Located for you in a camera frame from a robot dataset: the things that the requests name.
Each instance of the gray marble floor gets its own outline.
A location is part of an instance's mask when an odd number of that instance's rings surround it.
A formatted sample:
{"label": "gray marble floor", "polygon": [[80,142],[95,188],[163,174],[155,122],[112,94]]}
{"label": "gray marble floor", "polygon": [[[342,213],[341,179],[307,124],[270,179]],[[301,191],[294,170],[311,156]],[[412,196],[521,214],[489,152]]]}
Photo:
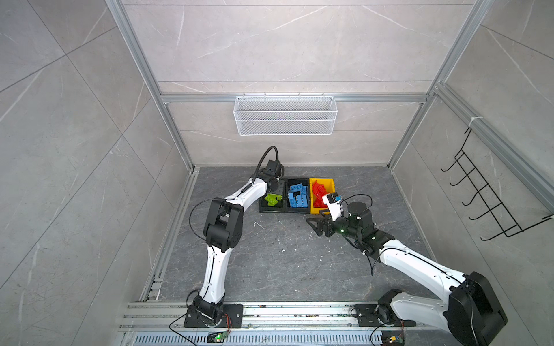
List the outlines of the gray marble floor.
{"label": "gray marble floor", "polygon": [[[203,167],[190,205],[224,197],[247,180],[252,167]],[[287,167],[288,177],[333,178],[344,197],[367,193],[373,197],[377,226],[415,251],[428,256],[400,191],[387,167]],[[192,215],[202,231],[209,203]],[[204,279],[206,245],[195,237],[185,214],[183,227],[167,267],[160,299],[183,301]],[[233,250],[225,281],[228,301],[305,301],[377,299],[391,288],[433,297],[401,272],[378,264],[375,274],[365,256],[338,235],[318,237],[303,214],[261,214],[258,202],[244,213],[240,243]]]}

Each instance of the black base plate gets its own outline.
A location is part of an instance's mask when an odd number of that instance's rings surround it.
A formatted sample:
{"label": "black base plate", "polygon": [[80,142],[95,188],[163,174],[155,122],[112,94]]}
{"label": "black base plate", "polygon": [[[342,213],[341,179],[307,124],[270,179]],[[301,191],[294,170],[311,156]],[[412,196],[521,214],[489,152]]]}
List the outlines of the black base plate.
{"label": "black base plate", "polygon": [[[243,306],[241,304],[224,304],[223,305],[223,315],[227,314],[229,315],[229,318],[231,319],[231,325],[233,328],[240,328],[242,325],[242,317],[243,317]],[[201,315],[199,312],[194,310],[192,306],[188,309],[189,313],[185,315],[184,318],[184,328],[205,328],[206,325],[204,324],[203,319],[201,318]],[[225,316],[222,318],[221,323],[217,326],[217,328],[226,328],[227,322],[226,322]]]}
{"label": "black base plate", "polygon": [[[356,304],[354,305],[355,310],[352,311],[352,315],[355,316],[358,319],[358,326],[360,327],[377,327],[380,326],[381,323],[377,319],[377,315],[375,314],[375,308],[377,307],[377,304]],[[401,327],[402,323],[400,321],[396,321],[394,324],[395,327]],[[411,320],[405,320],[404,321],[404,327],[415,327],[416,322]]]}

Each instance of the yellow bin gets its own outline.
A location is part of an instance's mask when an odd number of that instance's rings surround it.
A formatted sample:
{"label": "yellow bin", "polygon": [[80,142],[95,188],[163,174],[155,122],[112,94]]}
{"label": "yellow bin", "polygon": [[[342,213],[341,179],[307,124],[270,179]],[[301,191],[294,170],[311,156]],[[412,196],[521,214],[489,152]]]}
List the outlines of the yellow bin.
{"label": "yellow bin", "polygon": [[320,210],[327,209],[327,208],[314,208],[314,191],[312,189],[312,186],[314,183],[317,182],[318,184],[323,184],[325,189],[327,190],[327,193],[335,192],[335,182],[333,179],[327,179],[327,178],[310,178],[310,193],[311,193],[311,208],[310,208],[310,214],[319,214]]}

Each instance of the white mesh basket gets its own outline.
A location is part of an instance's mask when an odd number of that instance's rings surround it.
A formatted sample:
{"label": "white mesh basket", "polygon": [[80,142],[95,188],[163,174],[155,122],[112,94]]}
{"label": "white mesh basket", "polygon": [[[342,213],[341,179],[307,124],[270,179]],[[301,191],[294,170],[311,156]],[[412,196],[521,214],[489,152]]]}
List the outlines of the white mesh basket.
{"label": "white mesh basket", "polygon": [[240,96],[233,110],[241,136],[330,135],[337,117],[332,96]]}

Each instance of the red plastic piece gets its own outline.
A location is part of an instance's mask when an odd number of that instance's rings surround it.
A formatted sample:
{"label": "red plastic piece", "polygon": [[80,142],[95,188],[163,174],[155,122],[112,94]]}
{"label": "red plastic piece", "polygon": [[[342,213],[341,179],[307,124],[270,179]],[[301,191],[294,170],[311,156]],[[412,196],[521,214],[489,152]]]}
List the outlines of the red plastic piece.
{"label": "red plastic piece", "polygon": [[326,208],[327,206],[323,203],[323,196],[327,194],[327,189],[323,184],[319,184],[317,180],[312,185],[312,191],[314,192],[314,208]]}

